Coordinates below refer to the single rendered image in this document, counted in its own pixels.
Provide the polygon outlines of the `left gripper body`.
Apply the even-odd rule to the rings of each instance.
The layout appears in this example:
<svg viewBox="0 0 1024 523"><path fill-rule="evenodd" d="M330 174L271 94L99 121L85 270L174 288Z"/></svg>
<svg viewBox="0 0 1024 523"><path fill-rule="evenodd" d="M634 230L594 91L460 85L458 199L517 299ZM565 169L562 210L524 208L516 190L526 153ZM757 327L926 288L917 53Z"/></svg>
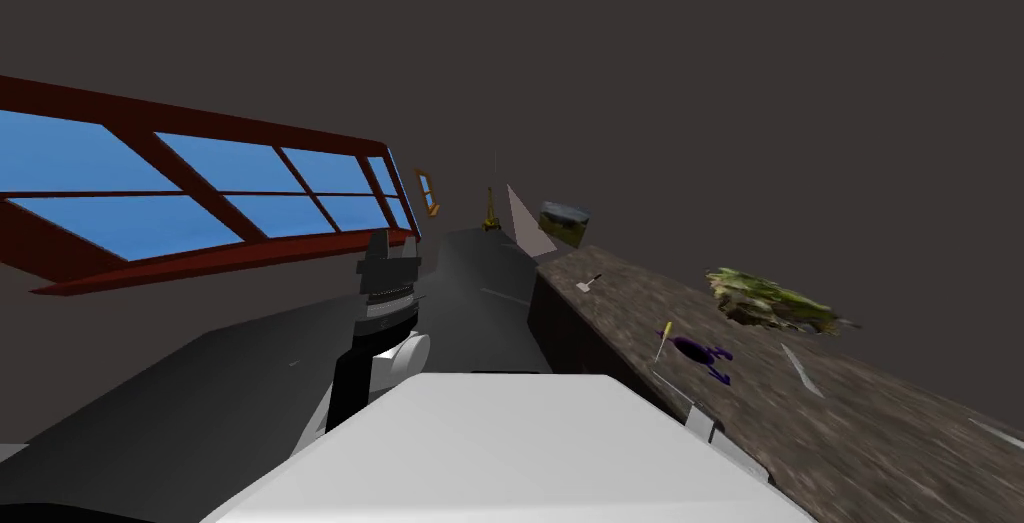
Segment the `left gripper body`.
<svg viewBox="0 0 1024 523"><path fill-rule="evenodd" d="M356 264L360 276L359 293L374 295L388 293L416 284L420 257L365 258Z"/></svg>

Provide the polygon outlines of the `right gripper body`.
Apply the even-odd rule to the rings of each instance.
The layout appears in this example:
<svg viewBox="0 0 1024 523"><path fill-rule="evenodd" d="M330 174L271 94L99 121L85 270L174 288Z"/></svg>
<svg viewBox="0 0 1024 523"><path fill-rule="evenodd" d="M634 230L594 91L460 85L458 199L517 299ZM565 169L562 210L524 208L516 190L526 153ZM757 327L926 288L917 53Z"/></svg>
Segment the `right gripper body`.
<svg viewBox="0 0 1024 523"><path fill-rule="evenodd" d="M715 435L723 430L723 423L707 405L699 401L691 403L684 426L703 442L710 444Z"/></svg>

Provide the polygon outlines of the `small orange framed window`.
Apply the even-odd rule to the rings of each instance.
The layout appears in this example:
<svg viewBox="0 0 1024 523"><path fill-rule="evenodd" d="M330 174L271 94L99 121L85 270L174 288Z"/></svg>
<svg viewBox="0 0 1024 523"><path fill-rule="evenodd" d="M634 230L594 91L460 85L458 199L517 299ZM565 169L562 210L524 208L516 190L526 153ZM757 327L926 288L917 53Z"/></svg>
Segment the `small orange framed window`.
<svg viewBox="0 0 1024 523"><path fill-rule="evenodd" d="M435 217L439 211L440 205L434 193L432 178L427 174L427 172L419 168L416 168L415 172L417 179L419 181L422 198L424 201L425 208L427 210L427 215L429 217Z"/></svg>

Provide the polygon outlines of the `dark purple object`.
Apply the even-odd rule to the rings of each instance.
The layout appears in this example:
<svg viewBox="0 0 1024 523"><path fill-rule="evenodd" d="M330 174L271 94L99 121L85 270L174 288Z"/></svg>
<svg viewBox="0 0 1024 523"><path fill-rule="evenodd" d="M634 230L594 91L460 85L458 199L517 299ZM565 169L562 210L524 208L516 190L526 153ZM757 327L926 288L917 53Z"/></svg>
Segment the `dark purple object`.
<svg viewBox="0 0 1024 523"><path fill-rule="evenodd" d="M670 336L669 343L672 344L681 355L698 365L702 365L706 371L720 383L726 386L731 385L731 377L727 373L716 368L716 363L719 360L732 361L734 359L734 356L730 351L720 347L707 346L687 339L687 337L676 336L673 334Z"/></svg>

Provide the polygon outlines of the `silver knife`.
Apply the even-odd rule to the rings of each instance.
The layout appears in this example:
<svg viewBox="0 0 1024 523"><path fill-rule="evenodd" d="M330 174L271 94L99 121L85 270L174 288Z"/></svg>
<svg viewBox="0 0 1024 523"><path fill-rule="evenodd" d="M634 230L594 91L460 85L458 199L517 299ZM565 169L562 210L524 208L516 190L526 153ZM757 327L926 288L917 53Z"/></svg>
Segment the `silver knife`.
<svg viewBox="0 0 1024 523"><path fill-rule="evenodd" d="M794 369L797 372L797 375L799 376L799 380L802 383L802 385L804 386L804 388L807 391L809 391L810 393L814 394L815 396L817 396L819 398L823 398L824 394L816 386L816 384L811 380L810 375L807 373L806 368L804 367L804 365L802 364L802 362L799 360L799 358L796 355L796 353L790 347L787 347L784 344L781 344L781 349L784 352L784 354L786 355L786 357L788 358L788 360L790 360L791 364L793 365Z"/></svg>

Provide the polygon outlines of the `brown wooden table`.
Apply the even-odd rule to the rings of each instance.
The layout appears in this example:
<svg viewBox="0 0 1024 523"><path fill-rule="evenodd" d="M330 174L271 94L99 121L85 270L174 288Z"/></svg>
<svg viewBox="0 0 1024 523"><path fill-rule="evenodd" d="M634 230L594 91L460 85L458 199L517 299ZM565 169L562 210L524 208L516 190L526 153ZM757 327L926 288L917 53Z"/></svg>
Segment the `brown wooden table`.
<svg viewBox="0 0 1024 523"><path fill-rule="evenodd" d="M589 293L575 284L603 276ZM667 344L671 333L730 351L726 386ZM537 270L528 325L556 373L614 378L683 421L694 401L819 523L1024 523L1024 450L971 410L802 332L741 326L705 291L596 247ZM781 344L824 394L799 380Z"/></svg>

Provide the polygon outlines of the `landscape picture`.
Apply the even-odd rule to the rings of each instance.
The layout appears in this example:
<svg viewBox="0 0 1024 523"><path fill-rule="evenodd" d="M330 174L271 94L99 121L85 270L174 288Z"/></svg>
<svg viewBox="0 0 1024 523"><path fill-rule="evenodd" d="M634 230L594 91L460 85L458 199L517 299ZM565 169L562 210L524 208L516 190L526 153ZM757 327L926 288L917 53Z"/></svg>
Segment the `landscape picture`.
<svg viewBox="0 0 1024 523"><path fill-rule="evenodd" d="M579 248L590 219L591 213L587 210L544 201L539 211L538 227L548 236Z"/></svg>

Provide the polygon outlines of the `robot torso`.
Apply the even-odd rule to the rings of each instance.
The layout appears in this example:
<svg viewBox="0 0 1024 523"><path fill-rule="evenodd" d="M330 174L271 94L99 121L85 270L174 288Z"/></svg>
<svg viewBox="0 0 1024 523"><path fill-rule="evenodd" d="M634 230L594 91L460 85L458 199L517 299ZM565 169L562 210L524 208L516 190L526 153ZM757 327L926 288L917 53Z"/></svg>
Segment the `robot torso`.
<svg viewBox="0 0 1024 523"><path fill-rule="evenodd" d="M202 523L816 523L603 375L408 378Z"/></svg>

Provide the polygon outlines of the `red framed window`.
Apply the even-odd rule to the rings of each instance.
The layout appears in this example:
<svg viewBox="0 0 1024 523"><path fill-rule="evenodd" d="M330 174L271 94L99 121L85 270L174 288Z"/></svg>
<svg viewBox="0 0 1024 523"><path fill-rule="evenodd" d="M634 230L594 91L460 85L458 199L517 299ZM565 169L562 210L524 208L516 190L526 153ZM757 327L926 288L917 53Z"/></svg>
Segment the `red framed window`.
<svg viewBox="0 0 1024 523"><path fill-rule="evenodd" d="M420 234L380 142L0 76L0 264L74 296Z"/></svg>

